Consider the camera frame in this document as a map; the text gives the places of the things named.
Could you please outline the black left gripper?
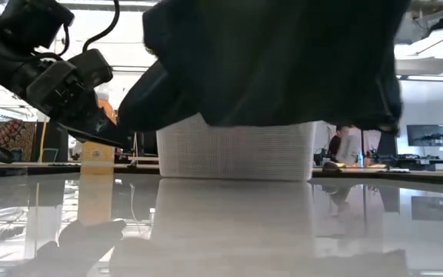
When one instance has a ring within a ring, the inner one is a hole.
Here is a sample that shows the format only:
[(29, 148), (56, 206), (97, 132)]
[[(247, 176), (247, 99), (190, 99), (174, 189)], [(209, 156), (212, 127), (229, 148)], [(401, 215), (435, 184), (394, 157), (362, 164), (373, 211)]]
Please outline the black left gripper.
[(128, 133), (98, 106), (95, 91), (70, 62), (52, 63), (25, 90), (29, 103), (80, 142), (123, 149)]

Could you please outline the dark blue denim jeans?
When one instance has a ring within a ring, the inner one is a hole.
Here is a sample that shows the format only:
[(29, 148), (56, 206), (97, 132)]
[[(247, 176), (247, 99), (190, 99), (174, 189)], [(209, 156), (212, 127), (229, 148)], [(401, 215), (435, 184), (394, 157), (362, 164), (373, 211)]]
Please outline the dark blue denim jeans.
[(398, 132), (394, 40), (411, 0), (161, 0), (142, 17), (155, 63), (118, 125), (156, 131), (324, 121)]

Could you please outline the white plastic laundry basket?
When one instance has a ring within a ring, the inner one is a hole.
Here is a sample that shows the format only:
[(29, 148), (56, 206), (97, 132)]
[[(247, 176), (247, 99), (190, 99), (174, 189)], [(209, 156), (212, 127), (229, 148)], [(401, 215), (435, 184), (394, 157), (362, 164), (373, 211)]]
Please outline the white plastic laundry basket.
[(194, 115), (156, 132), (161, 176), (307, 181), (315, 122), (218, 128)]

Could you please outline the orange spray bottle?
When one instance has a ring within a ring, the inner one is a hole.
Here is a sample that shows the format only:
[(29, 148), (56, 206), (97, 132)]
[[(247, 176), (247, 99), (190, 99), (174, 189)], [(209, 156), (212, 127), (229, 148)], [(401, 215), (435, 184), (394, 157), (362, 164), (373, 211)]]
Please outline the orange spray bottle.
[(80, 173), (85, 175), (112, 175), (115, 147), (97, 142), (82, 143)]

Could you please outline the black cabinet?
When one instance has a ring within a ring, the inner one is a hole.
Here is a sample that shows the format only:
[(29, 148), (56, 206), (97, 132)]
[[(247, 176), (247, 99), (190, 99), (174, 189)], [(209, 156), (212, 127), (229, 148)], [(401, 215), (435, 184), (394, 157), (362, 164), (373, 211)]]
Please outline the black cabinet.
[(31, 162), (37, 162), (40, 157), (42, 133), (45, 129), (43, 144), (43, 162), (67, 162), (68, 161), (68, 133), (61, 130), (54, 122), (37, 122), (35, 137), (32, 144)]

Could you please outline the red patterned cloth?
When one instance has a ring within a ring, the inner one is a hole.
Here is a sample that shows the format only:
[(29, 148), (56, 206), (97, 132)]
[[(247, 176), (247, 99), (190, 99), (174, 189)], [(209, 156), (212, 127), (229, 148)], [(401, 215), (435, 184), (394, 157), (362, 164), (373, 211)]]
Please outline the red patterned cloth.
[(0, 147), (10, 151), (19, 149), (22, 152), (21, 161), (30, 162), (35, 129), (35, 122), (25, 122), (18, 119), (0, 122)]

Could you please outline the person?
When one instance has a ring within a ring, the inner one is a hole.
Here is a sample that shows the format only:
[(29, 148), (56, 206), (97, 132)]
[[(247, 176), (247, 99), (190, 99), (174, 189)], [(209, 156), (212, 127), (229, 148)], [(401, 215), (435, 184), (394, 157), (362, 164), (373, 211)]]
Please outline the person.
[(335, 163), (342, 163), (349, 167), (358, 164), (360, 152), (359, 131), (351, 126), (337, 125), (335, 135), (331, 138), (328, 146), (330, 159)]

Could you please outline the black computer monitor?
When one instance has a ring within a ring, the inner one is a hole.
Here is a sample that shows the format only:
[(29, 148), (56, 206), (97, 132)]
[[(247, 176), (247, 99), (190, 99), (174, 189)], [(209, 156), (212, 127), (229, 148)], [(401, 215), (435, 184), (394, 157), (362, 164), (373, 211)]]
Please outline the black computer monitor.
[(443, 146), (443, 125), (407, 125), (409, 146)]

